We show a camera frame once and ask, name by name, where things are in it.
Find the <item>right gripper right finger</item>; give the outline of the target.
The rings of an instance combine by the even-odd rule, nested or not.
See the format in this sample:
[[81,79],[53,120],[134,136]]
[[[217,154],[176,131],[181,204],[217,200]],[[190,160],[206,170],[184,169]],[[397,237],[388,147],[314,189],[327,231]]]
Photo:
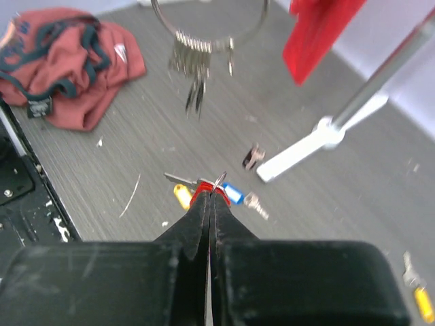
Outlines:
[[209,233],[212,248],[218,248],[225,240],[258,240],[258,237],[232,214],[221,194],[211,195]]

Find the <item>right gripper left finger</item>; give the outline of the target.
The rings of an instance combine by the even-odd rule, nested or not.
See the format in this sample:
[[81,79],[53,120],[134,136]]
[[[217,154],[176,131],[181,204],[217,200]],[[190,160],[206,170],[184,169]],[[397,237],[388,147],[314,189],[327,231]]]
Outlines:
[[154,242],[176,242],[193,261],[204,257],[209,246],[209,193],[201,192],[186,214]]

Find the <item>small key red tag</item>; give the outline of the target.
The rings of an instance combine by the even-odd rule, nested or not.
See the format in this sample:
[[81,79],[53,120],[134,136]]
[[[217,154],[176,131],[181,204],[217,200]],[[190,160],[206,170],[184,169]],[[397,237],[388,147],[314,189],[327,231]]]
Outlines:
[[177,177],[175,175],[164,173],[164,176],[171,182],[178,185],[184,186],[186,189],[192,190],[193,194],[191,195],[190,202],[186,207],[188,210],[195,202],[196,198],[201,192],[207,192],[209,195],[213,193],[220,194],[223,196],[223,199],[228,207],[231,207],[230,199],[223,188],[222,184],[224,179],[226,178],[227,172],[224,171],[214,182],[208,181],[204,178],[199,178],[196,181],[189,181],[187,179],[183,179],[181,177]]

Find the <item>silver key black head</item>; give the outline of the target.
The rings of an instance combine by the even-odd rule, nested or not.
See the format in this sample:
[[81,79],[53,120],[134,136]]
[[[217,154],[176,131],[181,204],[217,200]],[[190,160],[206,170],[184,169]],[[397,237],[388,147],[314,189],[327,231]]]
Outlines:
[[251,170],[258,162],[262,161],[264,157],[265,151],[259,146],[258,143],[255,143],[243,159],[243,168],[245,170]]

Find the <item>wire keyring with keys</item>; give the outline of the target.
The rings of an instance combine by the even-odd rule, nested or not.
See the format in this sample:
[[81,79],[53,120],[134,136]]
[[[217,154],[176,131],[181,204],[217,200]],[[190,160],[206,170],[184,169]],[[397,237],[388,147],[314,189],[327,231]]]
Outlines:
[[181,29],[176,29],[162,15],[159,2],[152,1],[151,4],[159,21],[174,36],[169,68],[192,80],[185,105],[186,115],[194,110],[195,114],[200,116],[212,55],[226,53],[228,55],[228,73],[232,75],[234,70],[234,47],[245,44],[259,32],[266,20],[270,1],[263,1],[260,19],[253,28],[236,37],[229,35],[216,40],[199,39]]

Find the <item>key with orange tag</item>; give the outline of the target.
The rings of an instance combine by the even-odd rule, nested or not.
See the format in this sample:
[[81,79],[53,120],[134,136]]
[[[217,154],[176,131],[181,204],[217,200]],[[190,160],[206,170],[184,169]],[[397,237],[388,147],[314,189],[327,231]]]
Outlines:
[[421,318],[428,324],[434,322],[434,305],[423,279],[415,271],[411,262],[411,254],[408,251],[403,253],[404,273],[402,275],[404,284],[413,291],[414,300]]

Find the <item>key with blue tag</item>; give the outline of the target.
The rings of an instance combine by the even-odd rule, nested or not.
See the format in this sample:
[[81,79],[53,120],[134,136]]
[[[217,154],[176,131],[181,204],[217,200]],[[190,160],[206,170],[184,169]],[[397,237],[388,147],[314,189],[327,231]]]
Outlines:
[[244,194],[229,183],[224,183],[223,188],[233,204],[243,204],[247,208],[255,210],[263,219],[268,220],[269,214],[261,207],[259,197],[255,193]]

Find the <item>key with yellow tag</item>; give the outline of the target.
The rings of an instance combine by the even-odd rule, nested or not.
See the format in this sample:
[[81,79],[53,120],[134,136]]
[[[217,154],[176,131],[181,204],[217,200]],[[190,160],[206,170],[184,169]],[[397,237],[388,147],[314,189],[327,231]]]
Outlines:
[[188,211],[190,208],[190,202],[192,199],[192,194],[190,190],[182,184],[176,184],[173,188],[173,193],[177,200],[180,203],[180,206],[185,210]]

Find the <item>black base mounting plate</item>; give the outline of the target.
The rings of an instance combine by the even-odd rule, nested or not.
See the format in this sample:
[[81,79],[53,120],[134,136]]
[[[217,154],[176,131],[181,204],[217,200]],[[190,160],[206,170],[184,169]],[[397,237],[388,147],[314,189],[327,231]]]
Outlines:
[[1,101],[1,265],[23,247],[81,240],[10,106]]

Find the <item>metal clothes rack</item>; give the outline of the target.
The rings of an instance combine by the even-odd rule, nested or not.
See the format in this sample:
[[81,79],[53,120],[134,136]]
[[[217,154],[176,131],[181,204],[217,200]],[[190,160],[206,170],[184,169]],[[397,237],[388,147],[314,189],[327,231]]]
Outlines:
[[259,165],[256,174],[268,183],[320,149],[334,149],[346,132],[382,108],[389,96],[381,88],[434,36],[434,10],[417,24],[385,59],[340,113],[324,116],[312,132]]

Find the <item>maroon shirt on table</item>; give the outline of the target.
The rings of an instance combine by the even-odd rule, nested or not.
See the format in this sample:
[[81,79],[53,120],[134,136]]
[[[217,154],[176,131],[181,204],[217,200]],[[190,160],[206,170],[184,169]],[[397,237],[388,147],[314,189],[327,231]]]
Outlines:
[[91,131],[145,72],[130,31],[70,7],[22,12],[1,39],[1,100],[57,128]]

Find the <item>red shirt on hanger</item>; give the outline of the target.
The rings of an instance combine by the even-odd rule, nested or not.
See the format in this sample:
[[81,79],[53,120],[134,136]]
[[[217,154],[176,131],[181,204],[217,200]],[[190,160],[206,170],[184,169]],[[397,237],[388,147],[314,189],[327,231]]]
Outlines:
[[283,49],[283,61],[298,86],[330,50],[365,0],[293,0],[296,24]]

